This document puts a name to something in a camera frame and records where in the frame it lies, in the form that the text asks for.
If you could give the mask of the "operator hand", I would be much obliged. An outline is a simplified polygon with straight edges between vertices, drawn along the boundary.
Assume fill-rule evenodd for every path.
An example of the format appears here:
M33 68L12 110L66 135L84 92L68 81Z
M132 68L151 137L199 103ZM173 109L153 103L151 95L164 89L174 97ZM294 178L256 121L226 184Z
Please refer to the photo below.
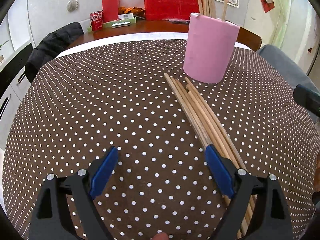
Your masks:
M165 232L160 232L154 235L151 240L169 240L169 236Z

